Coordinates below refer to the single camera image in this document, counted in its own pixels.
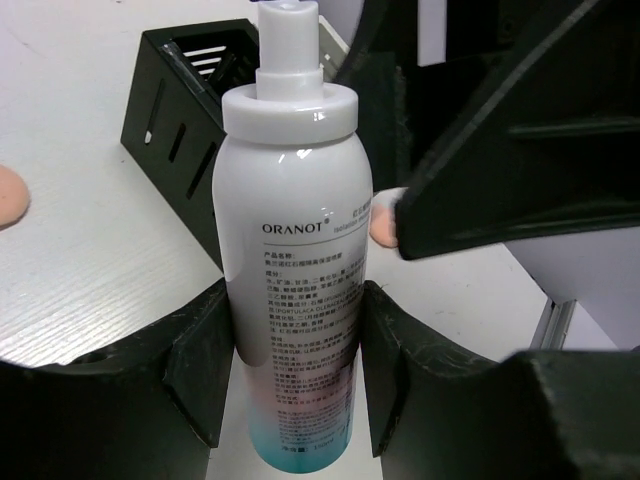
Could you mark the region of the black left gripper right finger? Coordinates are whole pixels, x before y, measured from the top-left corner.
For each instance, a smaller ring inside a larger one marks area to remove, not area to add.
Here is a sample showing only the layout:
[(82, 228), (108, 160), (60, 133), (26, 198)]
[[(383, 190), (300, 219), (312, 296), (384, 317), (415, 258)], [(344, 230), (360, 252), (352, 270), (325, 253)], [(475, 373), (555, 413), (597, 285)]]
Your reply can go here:
[(477, 355), (367, 282), (362, 362), (372, 453), (387, 479), (635, 479), (639, 356)]

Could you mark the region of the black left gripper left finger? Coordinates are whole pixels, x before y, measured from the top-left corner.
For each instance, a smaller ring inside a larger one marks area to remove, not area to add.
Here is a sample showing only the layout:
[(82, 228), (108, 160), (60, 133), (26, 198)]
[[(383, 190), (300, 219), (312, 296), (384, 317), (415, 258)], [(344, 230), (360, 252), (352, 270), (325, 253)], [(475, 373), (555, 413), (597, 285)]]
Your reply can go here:
[(223, 282), (67, 365), (1, 365), (5, 479), (202, 479), (234, 340)]

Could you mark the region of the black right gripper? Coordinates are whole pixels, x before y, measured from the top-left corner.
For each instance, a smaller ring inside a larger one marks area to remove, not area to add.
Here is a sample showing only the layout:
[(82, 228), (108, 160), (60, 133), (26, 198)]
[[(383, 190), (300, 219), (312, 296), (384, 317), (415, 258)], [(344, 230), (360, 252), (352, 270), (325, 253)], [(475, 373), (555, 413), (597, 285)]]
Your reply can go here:
[(513, 44), (396, 203), (402, 258), (638, 225), (637, 1), (366, 1), (335, 79), (374, 190), (409, 176), (417, 65)]

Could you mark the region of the white pink teal spray bottle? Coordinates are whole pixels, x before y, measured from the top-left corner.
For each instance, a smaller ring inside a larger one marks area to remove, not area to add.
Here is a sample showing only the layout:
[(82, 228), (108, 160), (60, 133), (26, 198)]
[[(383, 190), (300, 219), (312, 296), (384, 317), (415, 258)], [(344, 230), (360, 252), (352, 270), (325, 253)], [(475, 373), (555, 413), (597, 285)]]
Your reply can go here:
[(318, 5), (257, 10), (259, 66), (223, 95), (212, 199), (250, 438), (303, 474), (351, 438), (373, 182), (357, 94), (323, 77)]

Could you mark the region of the pink round makeup puff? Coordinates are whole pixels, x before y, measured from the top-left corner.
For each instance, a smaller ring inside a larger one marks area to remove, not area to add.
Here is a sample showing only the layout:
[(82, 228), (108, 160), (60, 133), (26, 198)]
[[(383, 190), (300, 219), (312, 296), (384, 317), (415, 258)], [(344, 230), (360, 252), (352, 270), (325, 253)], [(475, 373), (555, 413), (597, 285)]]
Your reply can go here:
[(30, 193), (23, 178), (2, 165), (0, 168), (0, 225), (9, 227), (27, 212)]

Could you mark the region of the white slotted organizer box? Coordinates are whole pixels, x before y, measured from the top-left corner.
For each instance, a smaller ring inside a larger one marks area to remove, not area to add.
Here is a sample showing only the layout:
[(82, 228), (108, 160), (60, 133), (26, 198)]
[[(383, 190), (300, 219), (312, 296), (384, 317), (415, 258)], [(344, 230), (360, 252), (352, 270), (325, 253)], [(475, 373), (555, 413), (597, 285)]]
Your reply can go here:
[(324, 81), (332, 82), (348, 55), (349, 46), (323, 15), (319, 16), (319, 52)]

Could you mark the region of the black slotted organizer box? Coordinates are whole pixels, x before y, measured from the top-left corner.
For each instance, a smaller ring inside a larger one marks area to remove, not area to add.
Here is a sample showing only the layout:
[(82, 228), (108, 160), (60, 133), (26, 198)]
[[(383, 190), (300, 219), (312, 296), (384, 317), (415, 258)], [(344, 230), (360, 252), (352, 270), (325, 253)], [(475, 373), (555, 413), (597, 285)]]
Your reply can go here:
[(212, 172), (224, 139), (222, 95), (252, 84), (258, 32), (247, 19), (142, 33), (121, 143), (214, 263)]

